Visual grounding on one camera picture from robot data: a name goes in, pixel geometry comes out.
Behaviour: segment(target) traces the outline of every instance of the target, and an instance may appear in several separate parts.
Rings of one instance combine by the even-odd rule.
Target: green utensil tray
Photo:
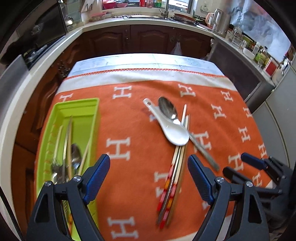
[[[94,165],[96,162],[96,141],[100,121],[98,108],[98,98],[66,101],[54,105],[46,124],[39,149],[35,181],[36,196],[38,196],[44,182],[52,180],[51,164],[57,135],[61,125],[63,125],[63,129],[58,146],[57,163],[60,165],[63,163],[63,150],[66,130],[71,116],[73,120],[71,142],[76,143],[79,146],[81,155],[83,155],[88,140],[90,139],[89,151],[83,166],[82,173],[84,173],[88,167]],[[98,225],[95,201],[90,202],[88,208],[96,225]],[[72,239],[80,241],[74,222],[72,225],[71,235]]]

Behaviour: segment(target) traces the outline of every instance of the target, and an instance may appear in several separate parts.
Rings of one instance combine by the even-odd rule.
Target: wooden cabinet
[[[34,205],[34,161],[41,130],[63,78],[77,61],[89,58],[81,38],[57,58],[35,88],[23,113],[12,154],[12,197],[17,220],[26,233]]]
[[[170,53],[176,29],[157,25],[131,25],[132,53]]]
[[[12,154],[11,188],[19,226],[26,234],[34,205],[34,161],[35,155],[15,144]]]
[[[115,26],[83,34],[90,57],[129,53],[130,26]]]
[[[34,154],[44,120],[61,82],[58,66],[52,65],[34,90],[20,121],[15,142]]]
[[[211,51],[210,36],[178,28],[177,39],[180,40],[182,56],[203,58]]]

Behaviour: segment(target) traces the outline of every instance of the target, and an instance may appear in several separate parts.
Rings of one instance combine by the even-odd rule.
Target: plastic bag
[[[170,54],[182,56],[181,45],[179,42],[176,43],[175,47],[173,48]]]

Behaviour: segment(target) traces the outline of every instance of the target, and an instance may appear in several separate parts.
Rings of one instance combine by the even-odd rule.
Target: orange tablecloth
[[[175,147],[142,101],[149,98],[157,105],[160,96],[171,100],[180,116],[187,104],[189,130],[219,163],[221,170],[216,175],[223,175],[223,167],[230,166],[253,179],[255,185],[270,182],[264,172],[240,160],[243,152],[259,158],[267,155],[252,115],[225,76],[186,70],[119,69],[69,77],[52,105],[100,98],[97,157],[107,153],[111,167],[97,196],[97,209],[99,229],[107,241],[192,240],[207,213],[208,205],[186,167],[170,226],[160,231],[155,225]],[[189,142],[186,160],[193,153],[209,167]]]

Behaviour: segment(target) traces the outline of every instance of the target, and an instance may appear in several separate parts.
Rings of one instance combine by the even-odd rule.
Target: metal screw
[[[252,183],[252,182],[250,182],[250,181],[247,181],[247,182],[246,182],[246,185],[247,185],[248,187],[250,187],[250,188],[251,188],[251,187],[253,186],[253,183]]]
[[[52,184],[51,181],[46,181],[46,182],[44,183],[44,186],[49,187],[51,184]]]
[[[74,182],[79,182],[81,180],[81,176],[73,177]]]
[[[217,177],[216,180],[219,182],[219,183],[223,183],[225,181],[225,179],[223,177]]]

